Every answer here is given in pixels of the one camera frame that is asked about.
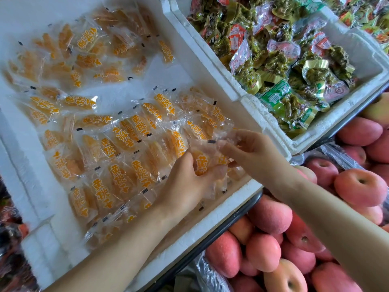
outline foam container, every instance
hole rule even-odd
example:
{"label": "foam container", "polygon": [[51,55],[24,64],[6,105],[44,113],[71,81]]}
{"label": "foam container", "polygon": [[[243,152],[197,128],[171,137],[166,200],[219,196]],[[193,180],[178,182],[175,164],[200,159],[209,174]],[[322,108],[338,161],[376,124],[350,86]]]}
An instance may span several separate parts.
{"label": "foam container", "polygon": [[[241,96],[219,72],[170,10],[168,0],[138,0],[153,13],[160,34],[172,46],[177,63],[166,68],[156,56],[142,80],[97,85],[80,95],[101,96],[101,113],[130,107],[130,101],[146,97],[155,85],[169,89],[201,87],[214,97],[237,127],[268,134],[289,160],[291,154],[281,137],[249,98]],[[91,12],[100,0],[0,0],[0,62],[12,51],[11,38],[30,39],[43,33],[48,24],[72,22]],[[45,289],[89,255],[82,244],[80,229],[67,199],[43,155],[36,130],[28,118],[8,99],[12,89],[0,77],[0,174],[31,234],[22,242],[26,258],[39,285]],[[226,220],[261,189],[245,176],[198,213],[186,225],[178,225],[154,250],[128,291],[146,287]]]}
{"label": "foam container", "polygon": [[267,108],[256,97],[247,94],[235,80],[229,71],[224,67],[216,54],[188,22],[186,16],[190,12],[191,0],[169,0],[171,10],[181,24],[186,28],[190,36],[201,47],[203,52],[212,62],[214,68],[212,75],[222,74],[224,79],[242,97],[248,98],[260,111],[263,117],[269,122],[274,133],[277,134],[288,147],[292,155],[303,152],[314,144],[320,137],[346,117],[354,108],[374,95],[380,87],[389,81],[388,60],[382,56],[382,51],[377,51],[371,39],[367,39],[367,33],[359,29],[348,29],[344,24],[338,22],[338,18],[328,7],[323,7],[315,14],[327,20],[328,23],[323,29],[329,40],[342,46],[350,56],[350,63],[356,67],[356,76],[359,78],[359,86],[353,92],[346,95],[337,102],[329,112],[318,113],[307,131],[294,139],[290,139],[278,126]]}

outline styrofoam box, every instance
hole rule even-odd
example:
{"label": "styrofoam box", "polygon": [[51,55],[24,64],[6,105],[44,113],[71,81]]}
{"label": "styrofoam box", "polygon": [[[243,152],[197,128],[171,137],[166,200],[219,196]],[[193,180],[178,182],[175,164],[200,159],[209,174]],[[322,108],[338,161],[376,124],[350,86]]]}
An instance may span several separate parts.
{"label": "styrofoam box", "polygon": [[[268,134],[289,160],[289,150],[252,102],[241,97],[222,74],[211,73],[215,69],[211,60],[170,11],[169,1],[138,2],[153,13],[161,36],[172,46],[177,63],[167,68],[158,55],[142,80],[100,84],[79,94],[100,96],[99,112],[104,114],[129,108],[130,100],[146,97],[155,85],[173,89],[194,84],[217,99],[236,127]],[[5,63],[7,53],[13,51],[11,38],[28,40],[31,33],[42,34],[48,24],[71,23],[100,4],[100,0],[0,0],[0,61]],[[30,225],[31,234],[23,241],[22,248],[44,289],[88,256],[89,251],[82,244],[84,232],[72,213],[67,193],[45,160],[33,124],[8,98],[12,92],[1,77],[0,174],[24,221]],[[158,278],[260,188],[258,182],[245,176],[193,221],[177,226],[154,250],[129,291],[137,291]]]}
{"label": "styrofoam box", "polygon": [[358,29],[349,30],[347,27],[337,22],[333,12],[329,10],[328,7],[324,7],[315,14],[328,21],[323,31],[326,33],[329,40],[334,44],[341,45],[349,54],[350,63],[356,67],[355,74],[359,79],[359,85],[353,92],[337,102],[329,112],[318,113],[305,133],[294,139],[290,139],[280,129],[275,117],[267,111],[267,108],[259,99],[247,94],[242,89],[240,84],[217,58],[209,45],[188,22],[186,16],[190,12],[191,0],[169,0],[169,2],[172,12],[177,19],[187,29],[191,37],[199,44],[201,49],[213,63],[214,70],[211,73],[213,75],[217,74],[217,76],[221,73],[240,96],[250,99],[252,104],[270,123],[271,127],[273,127],[274,132],[281,137],[292,155],[302,152],[314,144],[334,125],[346,117],[354,108],[361,104],[365,99],[375,94],[380,87],[389,81],[389,64],[382,57],[382,51],[377,52],[375,47],[372,46],[371,41],[368,42],[366,40],[366,35],[365,33],[362,33],[362,31]]}

